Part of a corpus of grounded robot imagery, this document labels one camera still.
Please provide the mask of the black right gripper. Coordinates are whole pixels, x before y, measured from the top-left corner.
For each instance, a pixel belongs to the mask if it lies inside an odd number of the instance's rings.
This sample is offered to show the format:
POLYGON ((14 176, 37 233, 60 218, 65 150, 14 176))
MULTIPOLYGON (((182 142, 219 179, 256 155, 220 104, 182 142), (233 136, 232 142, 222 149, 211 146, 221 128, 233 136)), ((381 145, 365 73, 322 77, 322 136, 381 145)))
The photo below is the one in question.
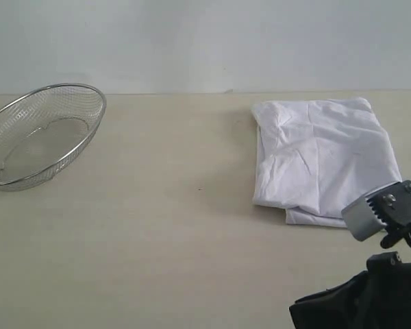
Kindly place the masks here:
POLYGON ((363 328, 411 328, 411 263, 397 252, 373 255, 367 270, 337 287, 300 298, 289 307, 295 328, 352 328, 366 288, 363 328))

